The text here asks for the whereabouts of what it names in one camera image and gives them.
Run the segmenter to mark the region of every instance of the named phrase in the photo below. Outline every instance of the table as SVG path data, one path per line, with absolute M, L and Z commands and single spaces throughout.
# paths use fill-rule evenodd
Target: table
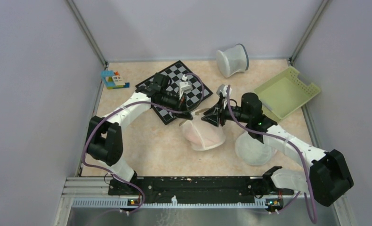
M 103 89 L 97 116 L 110 113 L 123 104 L 135 91 L 135 85 L 154 73 L 171 65 L 171 62 L 132 62 L 110 63 L 108 69 L 118 71 L 130 82 L 127 89 Z M 240 102 L 242 94 L 252 92 L 256 87 L 276 76 L 288 67 L 285 59 L 250 60 L 245 73 L 237 73 L 225 78 L 219 72 L 215 61 L 183 61 L 214 94 L 203 101 L 199 108 L 212 107 L 217 101 L 215 94 L 221 84 L 230 84 L 232 98 Z M 180 119 L 165 126 L 151 109 L 133 121 L 123 132 L 123 158 L 139 176 L 257 176 L 272 166 L 302 170 L 290 158 L 277 152 L 263 166 L 250 166 L 236 156 L 235 141 L 243 129 L 229 121 L 223 127 L 226 142 L 208 151 L 194 151 L 190 143 L 181 135 Z M 288 132 L 301 140 L 311 143 L 307 125 L 301 109 L 280 122 Z M 96 163 L 89 155 L 88 163 Z M 82 176 L 103 176 L 106 172 L 96 168 L 84 167 Z

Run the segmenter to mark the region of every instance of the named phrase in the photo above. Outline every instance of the floor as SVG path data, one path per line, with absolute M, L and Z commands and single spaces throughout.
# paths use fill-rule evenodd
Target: floor
M 183 61 L 199 75 L 214 94 L 203 101 L 201 108 L 213 106 L 218 101 L 215 94 L 221 84 L 230 84 L 232 98 L 240 100 L 241 95 L 252 92 L 256 87 L 288 67 L 286 60 L 251 60 L 245 73 L 225 78 L 219 72 L 215 61 Z M 135 85 L 173 62 L 110 63 L 109 70 L 118 71 L 130 82 L 127 89 L 103 89 L 97 116 L 110 113 L 124 103 L 134 92 Z M 164 125 L 153 110 L 148 110 L 122 132 L 123 157 L 139 176 L 255 176 L 262 175 L 272 166 L 302 170 L 281 152 L 263 166 L 250 166 L 235 154 L 235 140 L 243 129 L 227 122 L 223 127 L 226 141 L 223 145 L 208 151 L 194 151 L 181 135 L 180 119 Z M 301 109 L 280 122 L 280 125 L 294 136 L 311 143 L 307 125 Z M 86 161 L 96 163 L 89 155 Z M 82 176 L 103 176 L 105 171 L 84 167 Z

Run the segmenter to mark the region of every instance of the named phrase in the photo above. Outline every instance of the colorful toy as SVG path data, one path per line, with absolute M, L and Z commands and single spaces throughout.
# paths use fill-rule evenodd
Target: colorful toy
M 107 89 L 129 88 L 129 82 L 125 82 L 123 75 L 114 71 L 102 71 L 101 77 Z

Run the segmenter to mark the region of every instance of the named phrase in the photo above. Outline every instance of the beige table surface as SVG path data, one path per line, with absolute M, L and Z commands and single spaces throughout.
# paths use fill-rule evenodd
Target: beige table surface
M 221 84 L 230 84 L 232 98 L 240 102 L 242 94 L 252 92 L 256 87 L 287 68 L 286 60 L 251 60 L 245 73 L 225 78 L 219 72 L 215 61 L 183 61 L 214 93 L 204 100 L 199 108 L 213 106 L 218 101 L 215 94 Z M 173 62 L 110 63 L 109 70 L 118 71 L 130 82 L 127 89 L 104 88 L 97 116 L 110 113 L 123 104 L 135 91 L 135 85 Z M 214 149 L 198 152 L 180 134 L 176 119 L 167 126 L 151 109 L 136 118 L 123 132 L 123 157 L 139 176 L 256 176 L 262 175 L 272 166 L 302 170 L 291 159 L 277 152 L 263 166 L 250 166 L 236 156 L 235 141 L 243 129 L 229 121 L 223 127 L 226 142 Z M 301 140 L 311 143 L 301 109 L 298 109 L 280 125 Z M 96 163 L 89 155 L 88 163 Z M 103 176 L 105 171 L 84 167 L 82 176 Z

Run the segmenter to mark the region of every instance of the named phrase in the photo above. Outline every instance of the green basket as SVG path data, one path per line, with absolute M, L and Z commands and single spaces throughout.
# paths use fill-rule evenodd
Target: green basket
M 254 90 L 270 119 L 280 122 L 321 92 L 317 85 L 303 83 L 298 75 L 290 66 Z

